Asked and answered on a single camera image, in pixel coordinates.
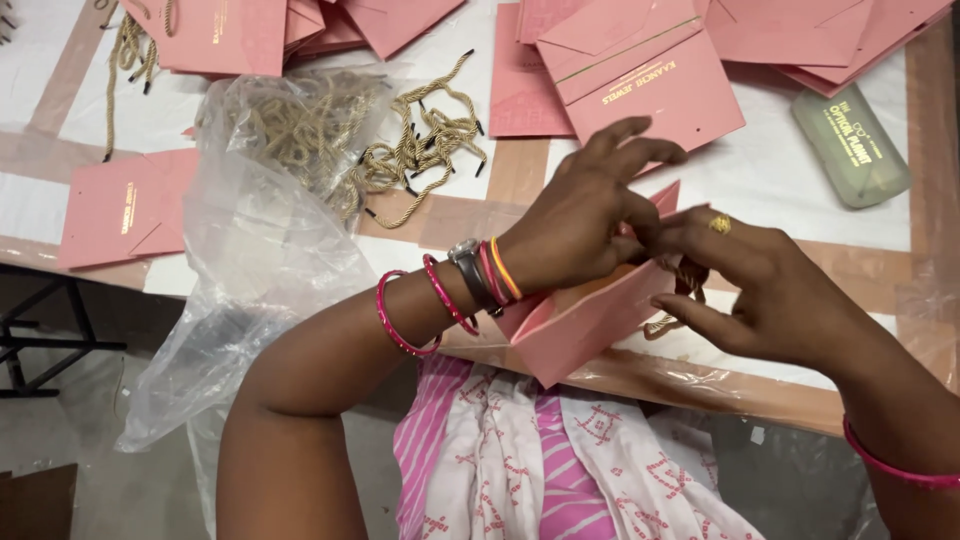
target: bangle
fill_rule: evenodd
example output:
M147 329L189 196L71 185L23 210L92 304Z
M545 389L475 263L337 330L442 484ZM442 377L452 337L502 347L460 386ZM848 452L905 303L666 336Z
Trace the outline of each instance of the bangle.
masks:
M450 300L450 295L446 294L444 286L440 283L440 279L437 278L437 272L433 269L434 264L437 264L437 260L433 258L432 255L428 253L423 254L423 270L426 271L427 277L429 277L430 282L433 283L433 289L437 291L437 296L440 297L440 301L444 303L446 310L453 315L453 318L456 319L460 326L464 327L464 330L466 330L468 334L480 335L477 318L470 315L470 324L467 324L467 319L465 319L464 315L453 305L453 301Z
M493 297L496 299L496 302L500 304L501 307L506 307L510 305L510 299L503 292L503 289L500 288L500 279L497 277L496 272L493 270L493 265L490 263L490 258L487 256L487 240L480 242L480 247L477 249L477 255L480 256L480 266L483 268L483 273L487 277L487 281L490 282L490 289L493 293Z
M380 283L376 285L376 314L380 316L380 322L383 324L383 330L387 331L387 335L395 341L395 343L403 349L403 352L408 355L429 355L437 350L440 347L440 340L443 339L444 335L441 333L437 337L433 338L433 345L429 349L418 349L413 345L406 342L405 339L400 337L399 333L396 333L394 325L390 324L390 319L387 318L387 309L383 305L383 289L387 286L387 280L393 276L403 276L406 272L403 270L392 270L387 272L380 278Z
M907 483L912 483L925 489L960 488L960 475L917 475L907 473L873 457L869 452L864 450L864 448L860 446L860 442L856 440L856 435L853 434L853 429L850 426L850 421L847 420L846 414L843 417L843 434L847 438L847 442L850 443L850 446L853 447L853 450L863 458L864 463L876 467L890 476L897 477Z
M523 298L523 293L520 292L519 287L516 286L514 278L510 275L510 272L507 272L507 267L503 265L503 260L500 259L500 250L496 248L496 236L490 239L490 252L493 254L493 262L496 264L496 269L500 271L500 277L503 278L503 282L507 284L507 288L510 289L510 293L514 295L514 299L520 300Z

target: gold ring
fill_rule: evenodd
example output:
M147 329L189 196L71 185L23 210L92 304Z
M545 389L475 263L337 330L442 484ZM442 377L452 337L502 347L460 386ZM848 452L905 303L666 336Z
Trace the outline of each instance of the gold ring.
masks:
M707 226L720 234L727 234L730 232L730 217L725 213L717 214Z

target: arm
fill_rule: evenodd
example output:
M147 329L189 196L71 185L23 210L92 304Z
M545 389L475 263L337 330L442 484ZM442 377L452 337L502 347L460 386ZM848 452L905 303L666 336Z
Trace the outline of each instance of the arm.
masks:
M655 299L724 352L818 370L837 385L861 446L922 475L960 473L960 398L847 297L786 234L692 209L665 220L653 252L683 253L740 287L726 315L676 295ZM867 467L894 540L960 537L960 489L930 491Z
M659 228L656 208L626 188L648 160L680 162L674 143L634 138L649 118L596 134L498 244L525 294L608 276L642 252L614 236L620 222L640 238ZM459 270L436 267L453 303L477 311ZM454 324L419 271L387 284L387 313L420 347ZM217 478L217 535L223 540L367 537L340 414L366 397L404 359L384 332L375 291L362 292L297 325L253 363L230 410Z

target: wristwatch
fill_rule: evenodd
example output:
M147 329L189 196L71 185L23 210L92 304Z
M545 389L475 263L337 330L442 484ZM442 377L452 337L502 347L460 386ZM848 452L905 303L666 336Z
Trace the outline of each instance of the wristwatch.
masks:
M491 292L483 282L480 276L480 269L477 268L477 242L476 238L468 238L450 248L446 252L447 258L453 261L464 276L464 282L467 283L467 290L473 300L485 310L491 317L499 317L503 314L503 306L496 302Z

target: woman's hand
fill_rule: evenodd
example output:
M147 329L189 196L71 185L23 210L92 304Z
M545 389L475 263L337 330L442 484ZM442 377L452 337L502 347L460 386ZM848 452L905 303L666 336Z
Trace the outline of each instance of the woman's hand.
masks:
M594 134L567 156L526 214L497 239L504 264L524 294L605 278L642 255L660 218L627 184L649 161L682 163L675 142L636 137L650 117L625 118ZM621 223L636 237L618 234Z
M828 376L850 358L900 349L783 231L731 219L728 234L709 228L719 212L698 207L663 220L651 256L684 254L742 289L732 314L664 294L653 303L721 351L798 364Z

